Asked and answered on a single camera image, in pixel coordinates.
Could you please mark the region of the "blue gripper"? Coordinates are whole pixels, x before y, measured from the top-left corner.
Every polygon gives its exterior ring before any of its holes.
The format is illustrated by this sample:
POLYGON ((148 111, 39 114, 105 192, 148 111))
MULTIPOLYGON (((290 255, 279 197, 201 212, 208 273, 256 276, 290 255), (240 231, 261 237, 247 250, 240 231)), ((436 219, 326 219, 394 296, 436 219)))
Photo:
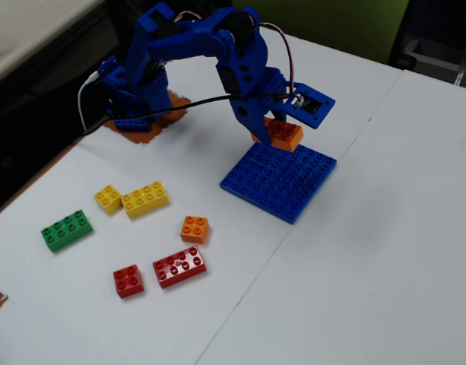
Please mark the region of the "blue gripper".
POLYGON ((274 119, 286 122, 296 119, 292 108, 284 108, 290 97, 289 82, 279 69, 265 69, 244 98, 230 101, 234 115, 262 144, 271 145, 265 125, 265 114, 270 111, 274 119))

